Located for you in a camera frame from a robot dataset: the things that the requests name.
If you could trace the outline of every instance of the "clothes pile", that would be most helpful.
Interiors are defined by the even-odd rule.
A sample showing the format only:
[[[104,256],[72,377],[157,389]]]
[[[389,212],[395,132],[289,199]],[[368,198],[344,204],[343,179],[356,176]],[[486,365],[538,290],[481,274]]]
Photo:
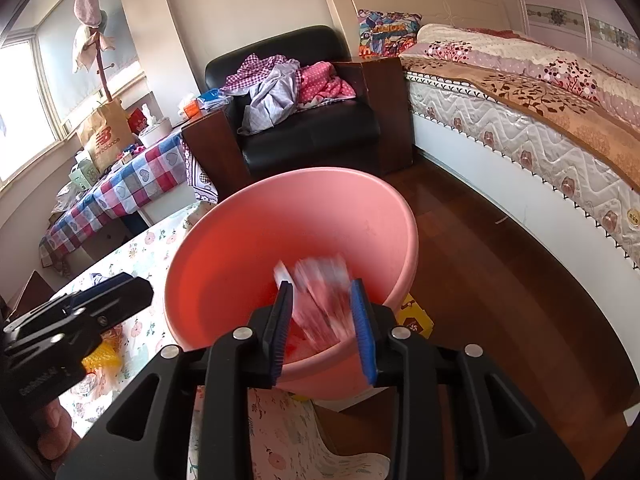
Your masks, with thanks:
[[[300,68],[296,59],[250,54],[220,89],[227,96],[249,94],[240,134],[252,135],[282,122],[298,110],[353,99],[353,88],[340,79],[331,63],[320,61]]]

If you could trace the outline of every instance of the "colorful pillow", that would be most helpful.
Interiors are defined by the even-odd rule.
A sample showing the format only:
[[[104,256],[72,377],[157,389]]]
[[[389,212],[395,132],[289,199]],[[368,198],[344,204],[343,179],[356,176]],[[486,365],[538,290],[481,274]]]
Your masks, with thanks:
[[[416,43],[420,29],[420,14],[377,12],[360,9],[360,47],[362,57],[395,57]]]

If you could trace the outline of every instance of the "window blind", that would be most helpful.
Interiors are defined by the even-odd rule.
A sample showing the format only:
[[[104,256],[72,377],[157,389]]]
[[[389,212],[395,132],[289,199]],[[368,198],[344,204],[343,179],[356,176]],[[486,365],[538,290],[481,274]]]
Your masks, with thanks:
[[[61,120],[84,99],[101,88],[97,64],[89,73],[72,71],[72,48],[76,30],[81,23],[74,14],[75,0],[62,0],[38,27],[37,37],[49,91]],[[114,38],[116,50],[102,53],[107,80],[138,59],[129,26],[120,0],[100,0],[100,8],[107,13],[105,36]]]

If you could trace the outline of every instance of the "pink hat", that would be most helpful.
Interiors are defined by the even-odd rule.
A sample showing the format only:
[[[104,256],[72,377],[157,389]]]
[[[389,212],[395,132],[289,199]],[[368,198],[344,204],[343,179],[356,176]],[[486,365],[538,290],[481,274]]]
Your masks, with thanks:
[[[102,23],[98,0],[76,0],[74,13],[87,27],[97,28]]]

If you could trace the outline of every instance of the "tissue box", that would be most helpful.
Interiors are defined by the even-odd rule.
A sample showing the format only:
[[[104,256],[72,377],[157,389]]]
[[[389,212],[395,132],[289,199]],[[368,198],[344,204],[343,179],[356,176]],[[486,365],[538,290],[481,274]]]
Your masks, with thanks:
[[[168,117],[163,117],[158,124],[148,126],[140,133],[140,142],[145,148],[151,148],[156,142],[164,139],[172,132],[171,121]]]
[[[100,174],[98,174],[98,170],[95,169],[92,161],[84,159],[71,169],[69,178],[80,189],[87,190],[91,189],[100,180]]]

